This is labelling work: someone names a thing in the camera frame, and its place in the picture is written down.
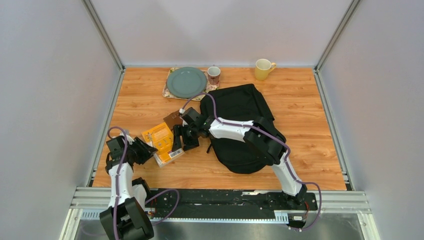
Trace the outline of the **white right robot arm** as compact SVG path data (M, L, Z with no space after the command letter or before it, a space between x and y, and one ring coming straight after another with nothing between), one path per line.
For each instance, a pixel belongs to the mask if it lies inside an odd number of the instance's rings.
M264 117L249 121L206 117L192 107L181 108L177 114L182 119L183 126L188 127L186 135L193 140L202 137L244 143L265 165L271 166L281 184L282 192L286 194L285 203L290 209L299 209L305 203L308 189L290 162L291 149L284 136Z

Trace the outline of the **orange paperback book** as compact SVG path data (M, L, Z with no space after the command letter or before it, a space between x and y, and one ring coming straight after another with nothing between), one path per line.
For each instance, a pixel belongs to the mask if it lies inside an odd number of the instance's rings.
M160 168L173 162L185 153L181 147L177 150L172 150L174 135L165 122L143 131L141 136L149 146L157 149L153 157Z

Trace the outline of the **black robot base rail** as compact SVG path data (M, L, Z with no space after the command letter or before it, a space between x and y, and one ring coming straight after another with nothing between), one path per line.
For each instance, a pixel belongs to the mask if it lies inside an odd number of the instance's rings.
M255 192L228 189L178 189L165 192L146 203L147 212L162 219L259 219L275 217L275 211L307 211L318 209L314 193L307 193L301 203L289 202L283 192Z

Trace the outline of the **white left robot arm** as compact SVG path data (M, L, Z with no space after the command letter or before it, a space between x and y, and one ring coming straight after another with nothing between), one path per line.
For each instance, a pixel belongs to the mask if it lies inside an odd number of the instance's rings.
M119 135L106 142L105 170L111 179L111 197L100 223L110 240L149 240L153 225L145 211L153 201L147 182L133 178L134 165L143 165L157 152L140 138Z

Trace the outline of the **brown leather wallet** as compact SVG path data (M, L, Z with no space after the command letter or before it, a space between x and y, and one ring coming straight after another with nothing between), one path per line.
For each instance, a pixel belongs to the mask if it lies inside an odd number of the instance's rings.
M166 125L171 131L173 131L175 125L183 124L183 120L181 119L179 114L180 112L177 110L171 112L169 115L163 118L163 121L166 123Z

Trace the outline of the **black fabric student bag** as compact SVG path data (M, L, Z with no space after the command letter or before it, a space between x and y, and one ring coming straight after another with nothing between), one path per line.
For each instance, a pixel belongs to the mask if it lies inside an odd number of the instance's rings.
M274 126L274 116L264 96L254 84L245 84L235 87L212 90L216 105L217 116L232 121L253 121L263 117ZM259 157L244 142L228 139L213 138L210 148L229 171L236 174L252 174L264 168L268 161Z

